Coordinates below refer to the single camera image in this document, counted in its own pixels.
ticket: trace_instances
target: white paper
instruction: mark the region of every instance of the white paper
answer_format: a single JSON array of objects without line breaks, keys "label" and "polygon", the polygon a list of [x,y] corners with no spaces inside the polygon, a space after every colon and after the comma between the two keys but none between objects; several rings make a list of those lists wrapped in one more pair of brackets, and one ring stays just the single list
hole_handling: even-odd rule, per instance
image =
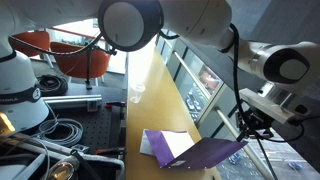
[{"label": "white paper", "polygon": [[145,133],[145,130],[143,130],[143,133],[142,133],[140,153],[154,156],[148,136]]},{"label": "white paper", "polygon": [[194,145],[188,132],[162,131],[162,134],[175,158]]}]

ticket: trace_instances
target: chair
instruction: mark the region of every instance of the chair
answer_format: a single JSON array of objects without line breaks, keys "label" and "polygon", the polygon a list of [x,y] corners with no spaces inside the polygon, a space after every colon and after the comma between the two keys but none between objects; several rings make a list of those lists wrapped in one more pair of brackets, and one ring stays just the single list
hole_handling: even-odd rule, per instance
[{"label": "chair", "polygon": [[[13,35],[14,38],[17,38],[21,41],[24,41],[28,44],[39,47],[43,50],[49,50],[50,48],[50,36],[47,31],[34,31],[34,32],[24,32],[21,34]],[[20,44],[12,39],[9,40],[11,47],[14,50],[20,51],[28,57],[37,56],[42,54],[40,51],[34,50],[26,45]],[[48,54],[43,54],[44,59],[47,60],[49,66],[53,68],[52,62]]]},{"label": "chair", "polygon": [[[66,44],[62,42],[51,42],[50,48],[52,52],[69,53],[69,52],[77,51],[83,47]],[[82,53],[78,56],[70,56],[70,57],[56,56],[55,59],[56,59],[56,63],[59,70],[65,75],[69,76],[68,82],[71,82],[71,77],[95,78],[95,85],[98,86],[98,77],[101,77],[102,82],[104,82],[103,75],[105,74],[108,68],[110,55],[99,50],[93,50],[91,52],[89,77],[87,77],[87,54],[86,53]]]}]

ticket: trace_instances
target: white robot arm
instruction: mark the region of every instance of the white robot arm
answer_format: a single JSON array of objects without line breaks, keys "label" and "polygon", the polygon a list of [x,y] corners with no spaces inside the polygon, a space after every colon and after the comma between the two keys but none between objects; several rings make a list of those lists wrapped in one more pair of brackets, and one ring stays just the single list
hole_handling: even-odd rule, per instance
[{"label": "white robot arm", "polygon": [[[17,77],[15,81],[1,79],[1,95],[25,91],[35,83],[32,73],[25,75],[28,69],[32,72],[26,57],[13,53],[8,36],[88,18],[98,18],[102,35],[119,50],[138,50],[164,28],[234,56],[231,8],[224,0],[0,0],[0,17],[0,58],[6,59],[0,69],[11,69],[7,77]],[[310,42],[275,46],[240,39],[239,67],[294,94],[316,79],[318,57],[320,46]],[[12,64],[17,62],[25,62],[24,70],[15,70],[17,66]],[[17,104],[7,107],[0,104],[0,111],[10,115]],[[9,119],[13,117],[17,123],[22,121],[15,116]]]}]

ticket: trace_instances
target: wooden table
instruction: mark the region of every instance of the wooden table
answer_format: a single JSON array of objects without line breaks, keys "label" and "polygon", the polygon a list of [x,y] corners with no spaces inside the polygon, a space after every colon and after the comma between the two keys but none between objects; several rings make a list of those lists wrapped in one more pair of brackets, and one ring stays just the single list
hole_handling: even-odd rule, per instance
[{"label": "wooden table", "polygon": [[143,129],[186,130],[194,142],[201,139],[172,77],[152,44],[129,54],[129,85],[141,81],[146,90],[140,102],[134,104],[129,100],[128,88],[126,179],[221,179],[216,168],[197,171],[161,169],[155,157],[139,153]]}]

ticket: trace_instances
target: purple folder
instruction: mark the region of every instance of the purple folder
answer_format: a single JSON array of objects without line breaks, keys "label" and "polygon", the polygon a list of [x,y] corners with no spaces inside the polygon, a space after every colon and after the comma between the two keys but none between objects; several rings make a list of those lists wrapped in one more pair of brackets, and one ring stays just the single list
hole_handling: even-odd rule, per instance
[{"label": "purple folder", "polygon": [[179,136],[181,133],[185,133],[189,136],[188,132],[172,132],[172,131],[158,131],[158,130],[144,130],[145,140],[141,142],[142,146],[150,146],[149,151],[151,154],[155,155],[160,168],[186,168],[186,169],[206,169],[216,166],[218,163],[231,156],[239,149],[243,148],[248,142],[242,141],[230,141],[225,139],[213,139],[213,138],[202,138],[196,144],[192,144],[189,148],[179,153],[173,153],[173,150],[170,149],[170,144],[168,141],[168,136],[165,134],[171,132],[170,137],[174,137],[176,134]]}]

